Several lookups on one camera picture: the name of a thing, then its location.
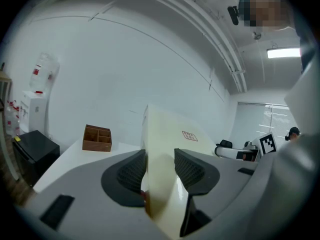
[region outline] black cap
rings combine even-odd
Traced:
[[[289,131],[289,138],[292,134],[300,135],[300,131],[297,127],[292,127]]]

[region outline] black mini fridge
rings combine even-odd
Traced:
[[[21,175],[31,187],[60,156],[60,147],[38,130],[15,137],[12,146]]]

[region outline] ceiling light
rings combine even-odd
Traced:
[[[300,48],[276,48],[266,50],[268,58],[300,57]]]

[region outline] table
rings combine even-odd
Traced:
[[[11,85],[11,78],[9,76],[7,76],[6,73],[0,71],[0,82],[1,84],[1,92],[0,92],[0,99],[3,102],[3,105],[6,103],[6,101],[8,100],[8,96],[9,96],[9,89],[10,89],[10,85]]]
[[[6,140],[5,140],[5,133],[4,133],[4,127],[3,127],[3,112],[4,112],[4,107],[2,106],[0,102],[0,144],[1,144],[1,149],[3,152],[4,160],[9,168],[9,171],[12,175],[12,177],[17,181],[19,179],[19,176],[14,168],[14,165],[10,159],[7,146],[6,146]]]
[[[122,153],[140,150],[139,146],[113,141],[111,152],[87,151],[82,150],[82,141],[83,138],[78,139],[49,167],[33,186],[33,190],[36,193],[43,191],[51,183],[73,168]]]

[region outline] brown wooden box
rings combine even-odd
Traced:
[[[107,128],[87,124],[84,129],[82,150],[110,152],[111,131]]]

